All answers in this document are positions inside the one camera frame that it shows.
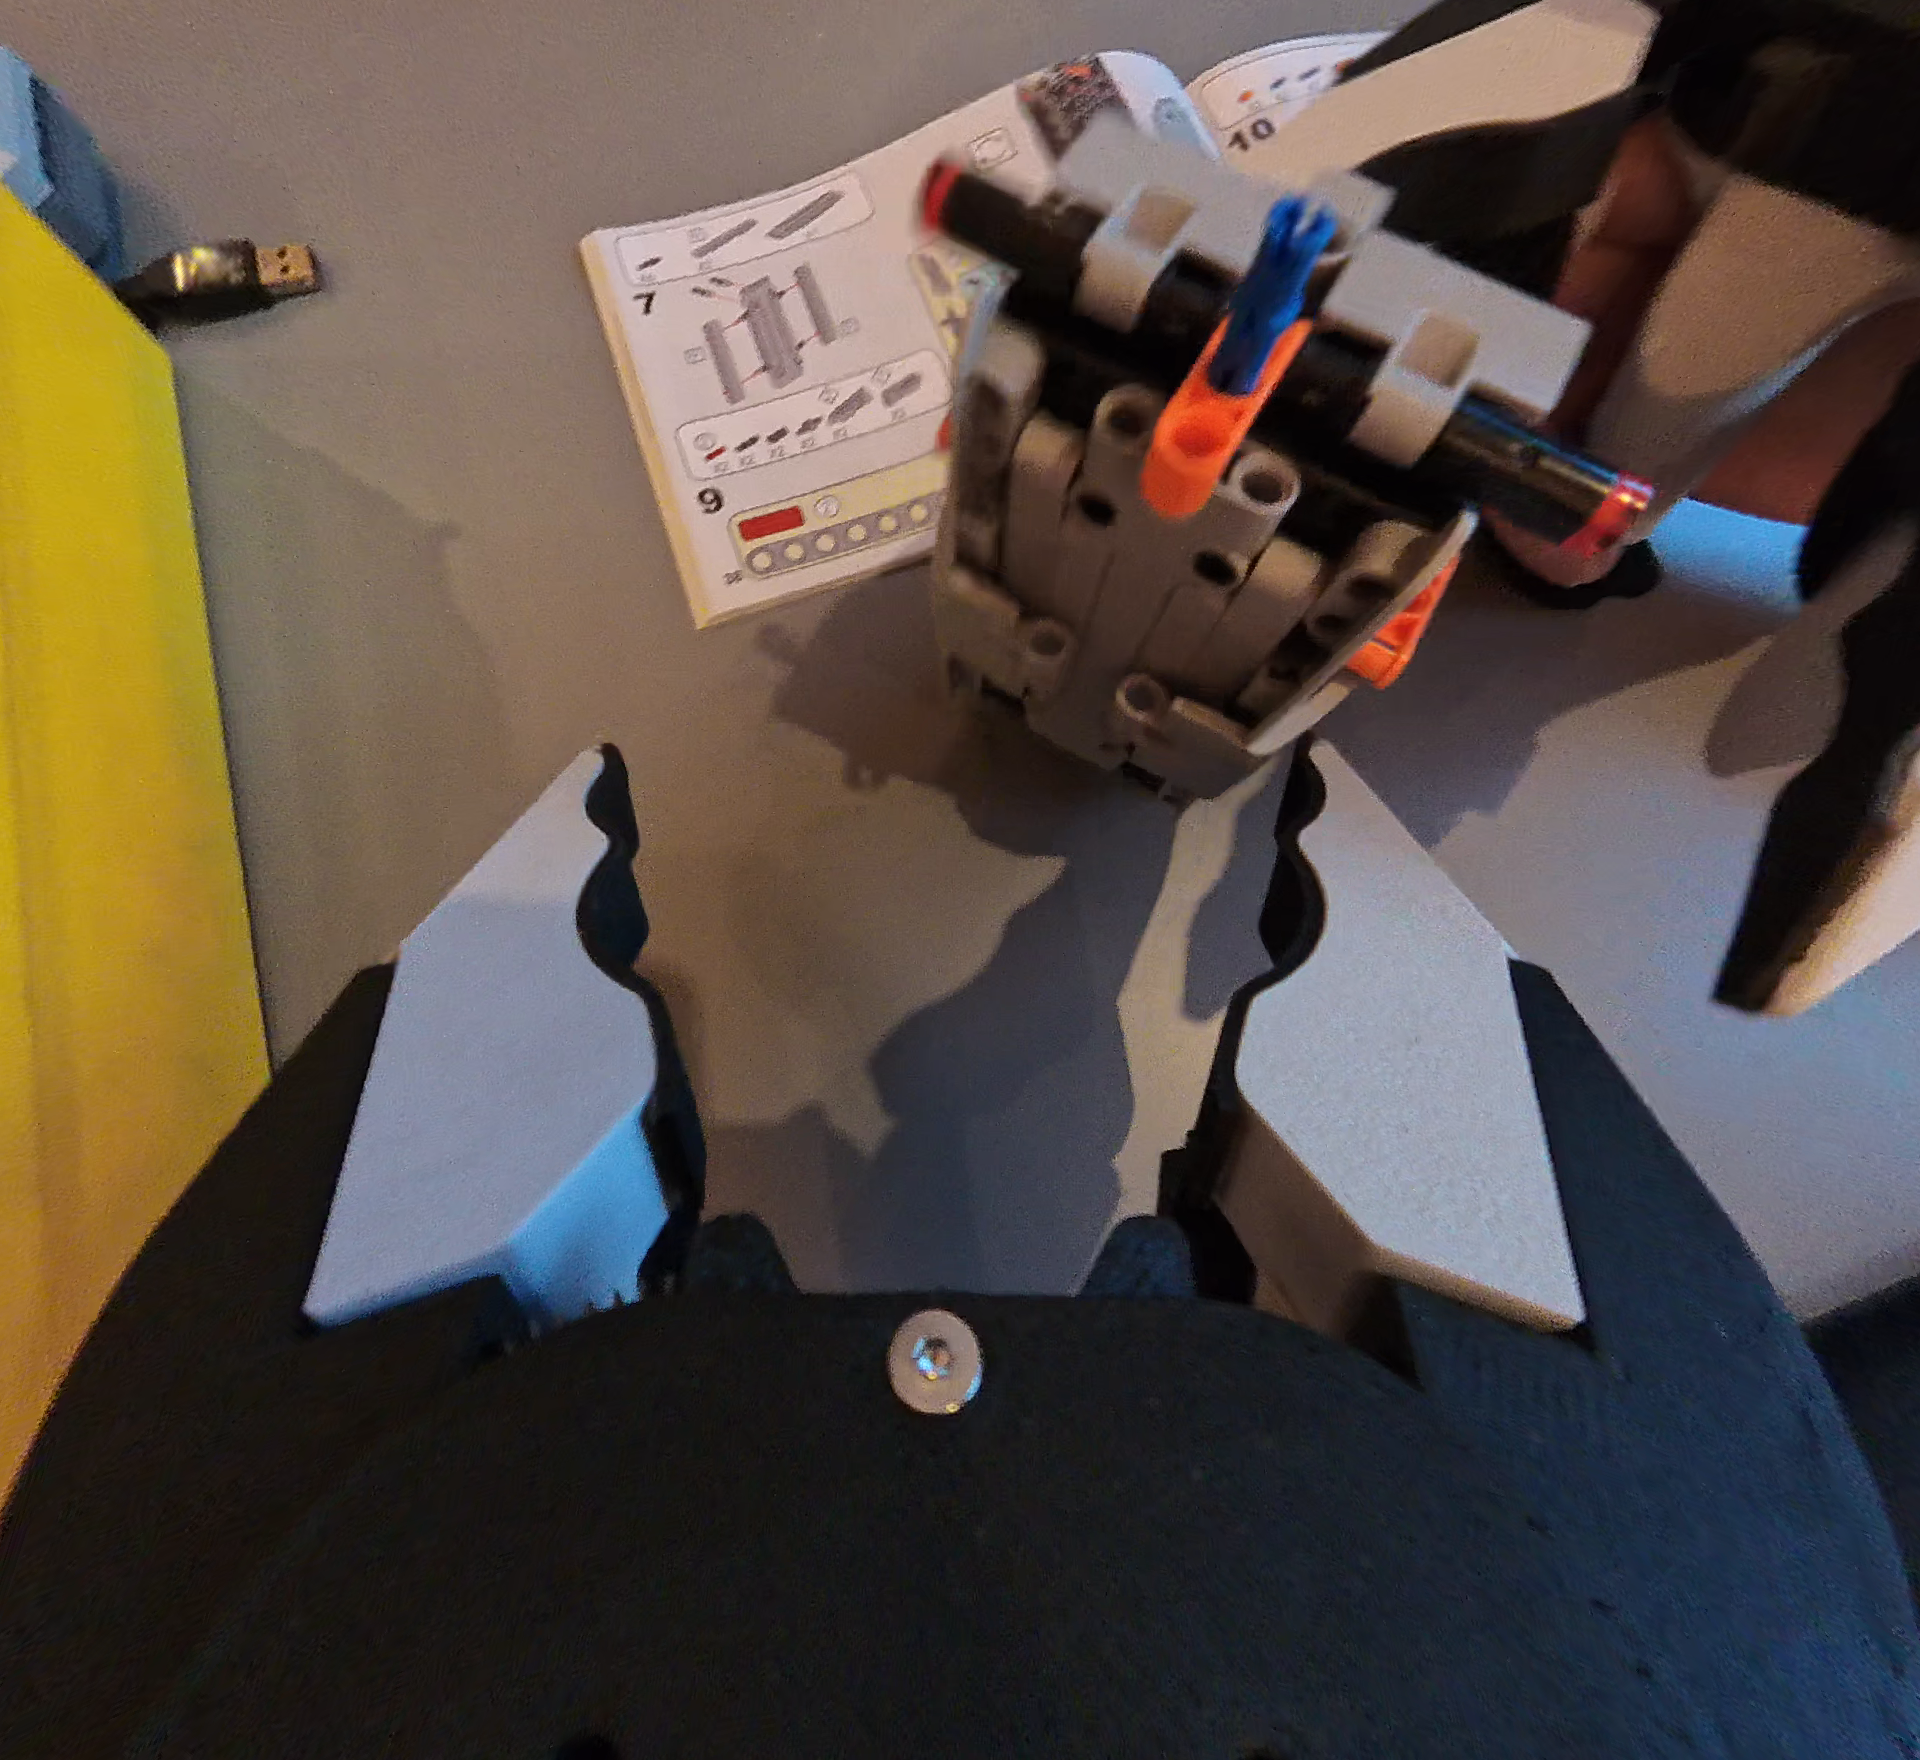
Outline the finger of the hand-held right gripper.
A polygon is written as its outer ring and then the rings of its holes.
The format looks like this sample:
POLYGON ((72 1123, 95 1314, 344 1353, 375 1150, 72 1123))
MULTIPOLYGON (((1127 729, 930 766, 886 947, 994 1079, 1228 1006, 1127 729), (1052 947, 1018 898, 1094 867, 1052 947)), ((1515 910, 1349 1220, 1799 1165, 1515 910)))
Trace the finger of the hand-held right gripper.
POLYGON ((1447 135, 1508 133, 1622 95, 1659 26, 1647 0, 1533 0, 1341 88, 1345 170, 1447 135))
POLYGON ((1399 238, 1500 285, 1555 285, 1634 124, 1636 97, 1611 95, 1399 140, 1356 173, 1389 193, 1383 226, 1399 238))

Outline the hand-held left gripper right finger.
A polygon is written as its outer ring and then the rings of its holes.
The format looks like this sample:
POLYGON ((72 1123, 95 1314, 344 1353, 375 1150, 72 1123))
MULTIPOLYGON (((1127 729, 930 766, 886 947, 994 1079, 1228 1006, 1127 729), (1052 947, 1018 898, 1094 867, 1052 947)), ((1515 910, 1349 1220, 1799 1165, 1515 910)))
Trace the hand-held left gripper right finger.
POLYGON ((1407 1283, 1581 1326, 1508 942, 1328 742, 1296 744, 1273 843, 1266 966, 1162 1158, 1198 1297, 1351 1331, 1407 1283))

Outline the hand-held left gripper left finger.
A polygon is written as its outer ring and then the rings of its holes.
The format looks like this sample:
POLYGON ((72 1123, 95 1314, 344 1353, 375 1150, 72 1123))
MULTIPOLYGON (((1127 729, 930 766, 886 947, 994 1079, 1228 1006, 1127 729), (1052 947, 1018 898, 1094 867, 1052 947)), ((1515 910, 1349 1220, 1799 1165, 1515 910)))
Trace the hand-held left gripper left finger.
POLYGON ((708 1148, 611 744, 577 754, 397 953, 302 1314, 491 1278, 538 1331, 669 1293, 708 1148))

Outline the grey brick robot assembly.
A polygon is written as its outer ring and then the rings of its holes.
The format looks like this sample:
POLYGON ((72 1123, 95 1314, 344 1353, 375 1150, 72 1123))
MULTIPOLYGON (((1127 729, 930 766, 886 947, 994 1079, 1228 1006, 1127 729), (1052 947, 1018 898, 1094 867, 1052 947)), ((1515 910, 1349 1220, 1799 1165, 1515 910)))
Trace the grey brick robot assembly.
POLYGON ((1261 182, 1104 109, 1043 191, 939 161, 930 237, 992 271, 932 559, 950 685, 1169 804, 1214 799, 1414 660, 1483 518, 1575 563, 1639 477, 1549 435, 1589 326, 1567 216, 1474 207, 1575 116, 1435 140, 1442 181, 1261 182))

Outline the yellow plastic parts bin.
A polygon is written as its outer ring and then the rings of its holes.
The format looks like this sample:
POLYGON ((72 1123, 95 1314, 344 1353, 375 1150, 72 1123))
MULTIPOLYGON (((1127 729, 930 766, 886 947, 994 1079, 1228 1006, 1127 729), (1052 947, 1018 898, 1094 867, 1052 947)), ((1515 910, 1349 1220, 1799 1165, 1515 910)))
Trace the yellow plastic parts bin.
POLYGON ((3 193, 3 1496, 267 1076, 174 365, 3 193))

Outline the person's right hand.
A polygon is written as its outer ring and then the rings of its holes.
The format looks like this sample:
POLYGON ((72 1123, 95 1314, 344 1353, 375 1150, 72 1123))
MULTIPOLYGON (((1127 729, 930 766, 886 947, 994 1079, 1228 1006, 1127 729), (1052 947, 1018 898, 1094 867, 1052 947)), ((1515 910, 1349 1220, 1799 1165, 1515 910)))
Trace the person's right hand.
MULTIPOLYGON (((1578 369, 1549 428, 1589 447, 1595 420, 1623 379, 1647 316, 1678 274, 1704 220, 1695 164, 1659 118, 1634 127, 1595 200, 1579 216, 1552 302, 1589 326, 1578 369)), ((1874 338, 1814 355, 1805 373, 1764 397, 1680 477, 1678 501, 1702 501, 1764 522, 1803 526, 1884 404, 1885 353, 1874 338)), ((1505 572, 1548 604, 1630 597, 1628 553, 1579 556, 1493 518, 1490 539, 1505 572)))

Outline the open white instruction booklet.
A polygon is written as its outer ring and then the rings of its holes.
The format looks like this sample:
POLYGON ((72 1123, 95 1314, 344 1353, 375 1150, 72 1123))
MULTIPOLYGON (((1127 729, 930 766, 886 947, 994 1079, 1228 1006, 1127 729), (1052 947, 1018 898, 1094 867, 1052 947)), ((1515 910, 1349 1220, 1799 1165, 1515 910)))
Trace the open white instruction booklet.
POLYGON ((1381 39, 1261 45, 1190 84, 1136 50, 1061 61, 795 186, 587 234, 587 285, 692 625, 932 553, 954 369, 995 283, 924 226, 933 163, 1032 198, 1105 111, 1245 157, 1381 39))

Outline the blue cloth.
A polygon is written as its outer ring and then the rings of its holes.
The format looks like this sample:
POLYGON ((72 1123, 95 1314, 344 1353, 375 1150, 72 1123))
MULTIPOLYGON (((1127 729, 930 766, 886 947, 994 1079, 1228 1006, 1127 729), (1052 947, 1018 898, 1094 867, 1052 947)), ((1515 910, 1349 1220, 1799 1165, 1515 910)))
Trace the blue cloth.
POLYGON ((117 181, 102 149, 56 93, 9 46, 2 48, 2 178, 93 274, 125 274, 117 181))

